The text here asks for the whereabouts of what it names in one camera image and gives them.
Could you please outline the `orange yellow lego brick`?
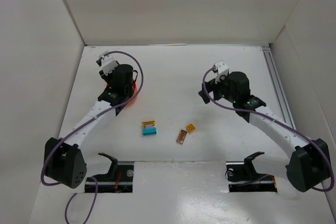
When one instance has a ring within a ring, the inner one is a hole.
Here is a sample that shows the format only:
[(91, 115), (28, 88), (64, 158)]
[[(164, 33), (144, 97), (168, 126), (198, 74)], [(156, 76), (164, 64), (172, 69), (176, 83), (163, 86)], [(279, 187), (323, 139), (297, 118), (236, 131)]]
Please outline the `orange yellow lego brick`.
[(186, 129), (189, 133), (192, 133), (196, 130), (196, 127), (193, 124), (189, 124)]

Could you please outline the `brown lego plate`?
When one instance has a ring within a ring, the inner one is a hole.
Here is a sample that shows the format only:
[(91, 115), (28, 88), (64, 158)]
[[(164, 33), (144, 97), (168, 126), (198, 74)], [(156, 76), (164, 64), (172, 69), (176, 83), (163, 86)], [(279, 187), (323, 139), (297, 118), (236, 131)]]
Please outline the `brown lego plate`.
[(180, 133), (178, 134), (178, 137), (176, 139), (176, 142), (179, 144), (183, 144), (185, 141), (185, 138), (187, 136), (188, 132), (185, 130), (180, 130)]

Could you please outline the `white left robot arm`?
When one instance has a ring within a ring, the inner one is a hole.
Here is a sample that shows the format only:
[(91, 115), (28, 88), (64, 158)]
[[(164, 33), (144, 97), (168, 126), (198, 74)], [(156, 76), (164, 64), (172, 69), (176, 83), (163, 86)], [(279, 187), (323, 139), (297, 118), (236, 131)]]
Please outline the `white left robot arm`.
[(118, 116), (134, 95), (133, 74), (137, 71), (131, 65), (116, 63), (109, 74), (100, 73), (107, 86), (92, 109), (70, 133), (59, 139), (52, 137), (45, 144), (41, 177), (55, 180), (56, 185), (69, 188), (80, 185), (87, 173), (84, 148), (105, 124)]

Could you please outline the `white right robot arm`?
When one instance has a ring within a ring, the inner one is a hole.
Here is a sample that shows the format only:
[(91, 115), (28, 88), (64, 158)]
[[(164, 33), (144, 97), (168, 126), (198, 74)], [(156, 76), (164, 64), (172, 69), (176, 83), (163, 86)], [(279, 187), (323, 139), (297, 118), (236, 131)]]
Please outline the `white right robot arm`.
[[(210, 72), (216, 73), (216, 77), (206, 81)], [(286, 175), (296, 190), (329, 192), (334, 188), (335, 174), (328, 144), (321, 138), (307, 137), (274, 115), (263, 100), (251, 94), (246, 74), (229, 70), (218, 72), (212, 67), (202, 78), (199, 95), (206, 104), (212, 102), (234, 111), (273, 140), (289, 157)]]

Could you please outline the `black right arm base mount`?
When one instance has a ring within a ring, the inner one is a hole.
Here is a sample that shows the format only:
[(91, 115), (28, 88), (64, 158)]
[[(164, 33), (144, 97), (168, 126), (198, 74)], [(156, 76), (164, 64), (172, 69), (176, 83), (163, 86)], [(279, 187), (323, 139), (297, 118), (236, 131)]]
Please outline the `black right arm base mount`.
[(275, 177), (256, 172), (253, 160), (264, 152), (255, 152), (243, 161), (227, 161), (225, 177), (230, 193), (272, 192), (277, 193)]

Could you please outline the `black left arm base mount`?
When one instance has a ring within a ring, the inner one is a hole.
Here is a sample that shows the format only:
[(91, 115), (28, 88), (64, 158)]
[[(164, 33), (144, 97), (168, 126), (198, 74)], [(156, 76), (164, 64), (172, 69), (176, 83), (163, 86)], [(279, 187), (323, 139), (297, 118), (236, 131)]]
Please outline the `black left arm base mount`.
[(132, 193), (134, 162), (119, 161), (105, 153), (88, 159), (85, 193)]

